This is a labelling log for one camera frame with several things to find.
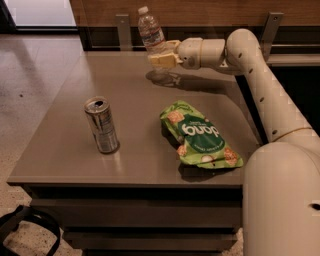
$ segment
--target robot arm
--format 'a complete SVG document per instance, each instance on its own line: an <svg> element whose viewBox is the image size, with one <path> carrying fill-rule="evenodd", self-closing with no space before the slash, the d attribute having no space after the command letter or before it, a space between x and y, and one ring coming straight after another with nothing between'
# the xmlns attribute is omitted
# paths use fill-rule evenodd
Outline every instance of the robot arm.
<svg viewBox="0 0 320 256"><path fill-rule="evenodd" d="M169 41L172 52L152 56L155 66L185 69L212 68L230 75L244 75L257 106L269 142L287 141L320 156L317 134L267 66L259 42L247 29L234 31L228 39L188 38Z"/></svg>
<svg viewBox="0 0 320 256"><path fill-rule="evenodd" d="M244 255L319 255L320 139L265 63L256 37L240 29L226 41L187 39L173 54L186 69L244 75L271 142L245 167ZM161 66L160 58L154 64Z"/></svg>

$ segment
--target floor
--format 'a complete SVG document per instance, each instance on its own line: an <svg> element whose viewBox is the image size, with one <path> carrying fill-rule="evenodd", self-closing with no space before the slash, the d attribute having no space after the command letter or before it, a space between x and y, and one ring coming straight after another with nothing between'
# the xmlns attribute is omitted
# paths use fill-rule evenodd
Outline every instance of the floor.
<svg viewBox="0 0 320 256"><path fill-rule="evenodd" d="M85 53L77 35L0 34L0 216L30 197L6 183L35 130L49 109L78 58ZM223 256L242 256L242 230L238 242ZM22 223L5 241L21 256L45 255L54 242L46 230ZM57 256L82 255L66 242Z"/></svg>

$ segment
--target green chip bag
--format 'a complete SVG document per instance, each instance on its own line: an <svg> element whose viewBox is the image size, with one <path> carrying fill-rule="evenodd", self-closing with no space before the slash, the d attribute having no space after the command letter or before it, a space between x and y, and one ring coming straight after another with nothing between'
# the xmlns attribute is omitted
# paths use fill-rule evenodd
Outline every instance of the green chip bag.
<svg viewBox="0 0 320 256"><path fill-rule="evenodd" d="M187 102L177 101L160 114L162 123L181 144L184 164L207 169L241 167L243 160L221 137L217 128Z"/></svg>

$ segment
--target black bag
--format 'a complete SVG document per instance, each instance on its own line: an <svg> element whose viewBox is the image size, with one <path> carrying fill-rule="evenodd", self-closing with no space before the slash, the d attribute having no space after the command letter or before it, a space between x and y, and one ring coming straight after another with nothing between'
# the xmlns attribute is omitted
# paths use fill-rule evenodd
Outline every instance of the black bag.
<svg viewBox="0 0 320 256"><path fill-rule="evenodd" d="M19 256L9 248L3 245L3 241L12 231L16 231L21 221L35 223L51 231L57 240L51 247L47 256L53 256L60 245L60 228L58 223L48 214L35 210L32 207L19 205L17 209L0 218L0 255L1 256Z"/></svg>

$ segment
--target aluminum can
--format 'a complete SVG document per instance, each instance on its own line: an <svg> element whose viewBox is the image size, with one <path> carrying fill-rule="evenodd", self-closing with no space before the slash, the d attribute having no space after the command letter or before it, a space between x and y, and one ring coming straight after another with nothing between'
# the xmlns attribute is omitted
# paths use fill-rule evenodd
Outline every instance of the aluminum can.
<svg viewBox="0 0 320 256"><path fill-rule="evenodd" d="M111 153L119 148L109 102L102 96L93 97L84 104L93 137L101 153Z"/></svg>

